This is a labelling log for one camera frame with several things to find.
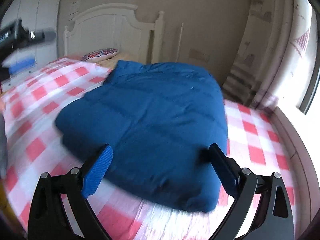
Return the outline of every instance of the screw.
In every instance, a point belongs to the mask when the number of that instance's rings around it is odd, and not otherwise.
[[[248,169],[248,168],[243,168],[241,171],[245,175],[249,175],[251,173],[250,169]]]
[[[35,31],[30,32],[30,37],[32,40],[34,40],[36,38]]]
[[[70,171],[70,173],[71,173],[72,175],[76,175],[76,174],[78,174],[78,172],[79,172],[79,168],[73,168],[73,169],[71,169],[71,171]]]
[[[275,176],[277,179],[281,178],[281,175],[279,172],[274,172],[273,176]]]
[[[44,172],[41,174],[41,178],[45,179],[48,177],[48,173],[47,172]]]

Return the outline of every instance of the blue gripper pad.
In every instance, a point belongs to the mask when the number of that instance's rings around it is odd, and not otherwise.
[[[36,59],[34,57],[25,58],[22,61],[17,62],[9,67],[10,75],[20,72],[26,68],[32,67],[36,64]]]
[[[88,198],[96,192],[103,176],[111,164],[112,158],[113,150],[112,147],[108,145],[83,179],[81,193],[84,198]]]

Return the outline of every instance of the wall socket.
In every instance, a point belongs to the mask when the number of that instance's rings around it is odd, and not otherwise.
[[[196,49],[191,49],[189,51],[189,58],[193,58],[193,59],[200,60],[202,62],[207,63],[207,62],[209,62],[210,54],[203,53],[203,52],[198,51]]]

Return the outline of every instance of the curtain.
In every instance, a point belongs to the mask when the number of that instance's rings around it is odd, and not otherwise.
[[[311,15],[307,0],[252,0],[224,97],[271,113],[302,65]]]

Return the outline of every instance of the patterned pillow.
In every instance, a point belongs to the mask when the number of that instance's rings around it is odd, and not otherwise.
[[[97,63],[112,58],[118,53],[118,49],[99,49],[97,51],[84,55],[81,60]]]

